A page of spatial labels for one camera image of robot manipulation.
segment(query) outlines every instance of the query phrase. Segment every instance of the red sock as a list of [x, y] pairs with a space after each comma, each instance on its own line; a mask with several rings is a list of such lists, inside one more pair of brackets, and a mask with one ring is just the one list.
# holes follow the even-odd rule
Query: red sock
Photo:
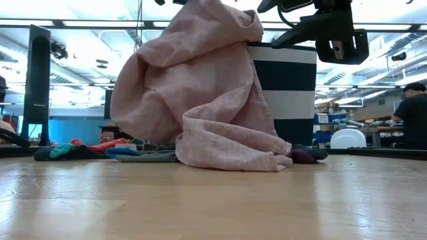
[[127, 139], [114, 139], [106, 143], [101, 143], [98, 145], [87, 146], [90, 150], [95, 151], [100, 154], [104, 154], [105, 150], [115, 147], [116, 143], [128, 143]]
[[310, 164], [316, 163], [317, 161], [307, 151], [302, 149], [294, 149], [290, 152], [289, 156], [292, 158], [294, 163]]

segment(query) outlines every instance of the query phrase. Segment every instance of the wooden table surface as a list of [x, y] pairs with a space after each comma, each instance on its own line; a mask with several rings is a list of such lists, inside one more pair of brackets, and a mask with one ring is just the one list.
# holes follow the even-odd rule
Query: wooden table surface
[[383, 127], [383, 126], [379, 126], [379, 127], [362, 127], [359, 128], [359, 130], [361, 130], [361, 132], [363, 133], [393, 133], [393, 132], [402, 132], [403, 131], [403, 127]]
[[0, 239], [427, 239], [427, 161], [281, 173], [0, 159]]

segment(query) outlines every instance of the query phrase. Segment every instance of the ceiling light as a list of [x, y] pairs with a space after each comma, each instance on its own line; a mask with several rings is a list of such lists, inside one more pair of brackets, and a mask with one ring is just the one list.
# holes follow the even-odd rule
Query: ceiling light
[[407, 85], [409, 83], [415, 83], [417, 81], [422, 81], [425, 79], [427, 79], [427, 73], [421, 73], [421, 74], [413, 75], [410, 77], [405, 77], [404, 79], [397, 81], [396, 84]]
[[98, 87], [114, 87], [114, 83], [95, 83], [93, 85]]
[[7, 83], [7, 86], [25, 86], [25, 83]]
[[262, 23], [264, 29], [291, 29], [285, 23]]
[[154, 27], [167, 27], [169, 26], [170, 22], [154, 22]]
[[89, 86], [89, 84], [88, 83], [51, 83], [51, 86], [64, 86], [64, 87], [76, 86], [76, 87], [82, 87], [82, 86]]
[[410, 24], [355, 24], [355, 29], [365, 29], [368, 31], [390, 31], [390, 30], [408, 30]]
[[358, 85], [358, 88], [363, 89], [393, 89], [393, 88], [399, 88], [400, 86], [395, 85], [375, 85], [375, 86], [369, 86], [369, 85]]
[[371, 98], [376, 97], [378, 95], [381, 95], [381, 94], [383, 94], [385, 92], [387, 92], [387, 90], [383, 90], [383, 91], [379, 91], [379, 92], [376, 92], [376, 93], [372, 93], [372, 94], [369, 94], [369, 95], [367, 95], [367, 96], [365, 96], [363, 98], [364, 99], [371, 99]]
[[316, 87], [318, 88], [327, 88], [327, 89], [331, 89], [331, 88], [345, 88], [345, 89], [349, 89], [349, 88], [353, 88], [353, 85], [316, 85]]
[[0, 20], [0, 25], [12, 25], [12, 26], [53, 26], [53, 22], [50, 20], [12, 20], [12, 19], [2, 19]]
[[340, 105], [342, 108], [357, 108], [357, 107], [363, 107], [362, 105]]
[[[423, 62], [423, 61], [425, 61], [427, 59], [427, 55], [424, 55], [423, 57], [418, 57], [418, 58], [413, 58], [413, 59], [409, 59], [409, 60], [406, 60], [405, 61], [405, 65], [402, 65], [401, 67], [399, 67], [399, 69], [404, 69], [405, 67], [407, 67], [407, 66], [409, 66], [411, 63], [413, 64], [413, 63], [421, 63], [421, 62]], [[360, 82], [359, 83], [359, 85], [369, 85], [369, 84], [373, 84], [373, 83], [375, 83], [376, 81], [378, 81], [378, 80], [381, 80], [381, 79], [383, 79], [383, 78], [385, 78], [385, 77], [387, 77], [387, 76], [389, 76], [389, 74], [390, 74], [390, 72], [385, 72], [385, 73], [381, 73], [381, 74], [379, 74], [379, 75], [377, 75], [377, 76], [375, 76], [375, 77], [371, 77], [371, 78], [369, 78], [369, 79], [367, 79], [367, 80], [363, 80], [362, 82]], [[407, 84], [407, 83], [399, 83], [399, 81], [398, 82], [395, 82], [395, 84], [396, 85], [405, 85], [405, 84]]]
[[136, 27], [137, 21], [63, 21], [63, 24], [67, 27]]
[[334, 98], [328, 98], [328, 99], [317, 99], [314, 101], [314, 105], [319, 105], [322, 103], [328, 103], [330, 101], [334, 100]]
[[351, 102], [357, 101], [359, 99], [360, 99], [359, 97], [348, 97], [348, 98], [340, 99], [340, 100], [336, 101], [335, 103], [346, 104], [346, 103], [351, 103]]

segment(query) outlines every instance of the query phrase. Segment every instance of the towel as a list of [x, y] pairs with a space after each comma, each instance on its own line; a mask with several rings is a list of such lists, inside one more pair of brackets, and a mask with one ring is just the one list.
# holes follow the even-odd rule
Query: towel
[[220, 0], [189, 0], [160, 37], [123, 66], [111, 96], [111, 118], [132, 137], [175, 142], [177, 158], [189, 166], [229, 171], [290, 166], [291, 144], [274, 129], [246, 49], [262, 34], [255, 11]]

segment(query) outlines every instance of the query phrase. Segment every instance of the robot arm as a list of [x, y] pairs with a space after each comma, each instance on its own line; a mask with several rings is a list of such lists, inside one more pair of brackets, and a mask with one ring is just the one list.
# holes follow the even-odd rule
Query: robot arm
[[[160, 5], [165, 3], [164, 0], [155, 2]], [[184, 5], [187, 0], [173, 2]], [[272, 42], [273, 48], [290, 47], [312, 40], [316, 41], [321, 61], [358, 65], [369, 57], [368, 36], [364, 29], [354, 29], [351, 2], [352, 0], [262, 0], [258, 13], [277, 7], [282, 21], [292, 27]], [[311, 4], [317, 9], [316, 13], [301, 17], [296, 25], [286, 21], [282, 15], [282, 12], [289, 13]]]

